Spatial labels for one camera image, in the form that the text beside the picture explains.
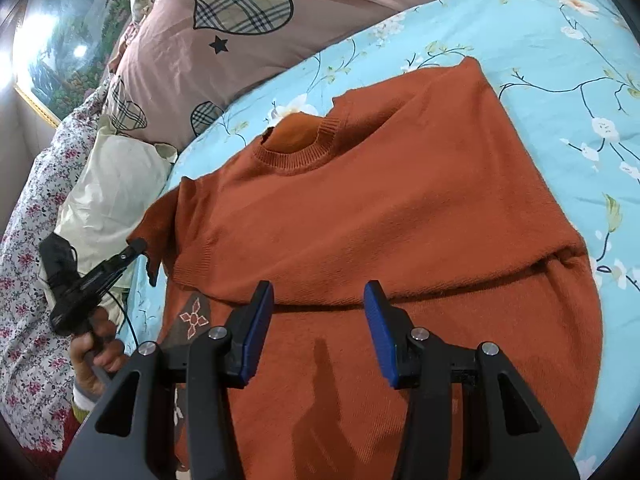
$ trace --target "ribbed neckline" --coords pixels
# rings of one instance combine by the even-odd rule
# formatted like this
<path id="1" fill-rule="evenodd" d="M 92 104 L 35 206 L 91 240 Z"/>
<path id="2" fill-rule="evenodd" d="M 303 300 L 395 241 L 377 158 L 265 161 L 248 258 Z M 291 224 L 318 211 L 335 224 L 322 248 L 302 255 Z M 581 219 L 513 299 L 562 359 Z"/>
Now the ribbed neckline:
<path id="1" fill-rule="evenodd" d="M 284 173 L 298 172 L 314 165 L 318 160 L 327 156 L 334 143 L 334 137 L 344 123 L 345 117 L 340 113 L 335 113 L 337 107 L 330 112 L 333 117 L 325 117 L 320 126 L 316 140 L 306 148 L 293 153 L 277 153 L 267 150 L 263 146 L 264 136 L 256 139 L 254 146 L 254 156 L 263 164 L 271 166 Z"/>

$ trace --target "pink pillowcase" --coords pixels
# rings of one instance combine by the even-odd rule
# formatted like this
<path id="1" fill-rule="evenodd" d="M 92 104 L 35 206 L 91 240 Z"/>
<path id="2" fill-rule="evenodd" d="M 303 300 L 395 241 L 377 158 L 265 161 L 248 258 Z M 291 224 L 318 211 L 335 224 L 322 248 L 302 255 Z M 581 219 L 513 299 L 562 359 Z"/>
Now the pink pillowcase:
<path id="1" fill-rule="evenodd" d="M 238 96 L 316 52 L 433 0 L 156 0 L 116 71 L 121 132 L 183 150 Z"/>

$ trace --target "black star print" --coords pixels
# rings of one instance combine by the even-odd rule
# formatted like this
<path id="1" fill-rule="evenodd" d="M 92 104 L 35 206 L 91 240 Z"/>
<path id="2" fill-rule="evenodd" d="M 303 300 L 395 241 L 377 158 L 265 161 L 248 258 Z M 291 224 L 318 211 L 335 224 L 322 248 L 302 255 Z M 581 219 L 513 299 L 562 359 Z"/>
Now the black star print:
<path id="1" fill-rule="evenodd" d="M 221 40 L 216 36 L 216 41 L 214 41 L 213 43 L 209 43 L 209 46 L 212 46 L 215 49 L 216 54 L 219 54 L 220 52 L 229 52 L 226 48 L 227 41 L 229 40 Z"/>

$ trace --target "light blue bedsheet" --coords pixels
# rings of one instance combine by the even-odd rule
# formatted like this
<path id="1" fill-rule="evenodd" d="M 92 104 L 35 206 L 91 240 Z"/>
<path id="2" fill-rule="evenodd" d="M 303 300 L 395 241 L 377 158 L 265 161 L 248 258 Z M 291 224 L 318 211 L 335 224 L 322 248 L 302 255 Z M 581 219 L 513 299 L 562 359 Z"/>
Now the light blue bedsheet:
<path id="1" fill-rule="evenodd" d="M 442 0 L 329 47 L 239 99 L 180 156 L 167 183 L 197 178 L 288 112 L 407 70 L 476 57 L 569 220 L 585 238 L 604 347 L 575 457 L 583 478 L 640 402 L 640 48 L 610 0 Z M 129 313 L 140 341 L 160 328 L 166 279 L 138 263 Z M 128 329 L 121 337 L 132 350 Z"/>

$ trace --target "blue gripper pad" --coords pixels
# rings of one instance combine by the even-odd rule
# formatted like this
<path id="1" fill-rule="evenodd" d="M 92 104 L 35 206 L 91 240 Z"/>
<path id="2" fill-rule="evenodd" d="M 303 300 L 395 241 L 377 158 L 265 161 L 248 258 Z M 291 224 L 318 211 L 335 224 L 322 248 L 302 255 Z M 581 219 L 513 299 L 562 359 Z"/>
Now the blue gripper pad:
<path id="1" fill-rule="evenodd" d="M 251 379 L 258 370 L 258 362 L 260 361 L 260 354 L 264 346 L 264 339 L 267 337 L 267 330 L 269 329 L 271 315 L 273 314 L 273 285 L 268 283 L 264 291 L 260 290 L 260 292 L 262 295 L 258 299 L 258 309 L 252 320 L 251 328 L 244 340 L 244 347 L 242 348 L 242 368 L 239 375 L 244 384 L 247 384 L 249 379 Z"/>
<path id="2" fill-rule="evenodd" d="M 398 351 L 386 324 L 385 315 L 382 312 L 383 305 L 380 300 L 386 301 L 379 282 L 369 282 L 364 287 L 364 313 L 369 323 L 369 331 L 376 349 L 378 364 L 382 375 L 392 388 L 397 388 L 399 383 L 398 367 L 396 366 Z"/>

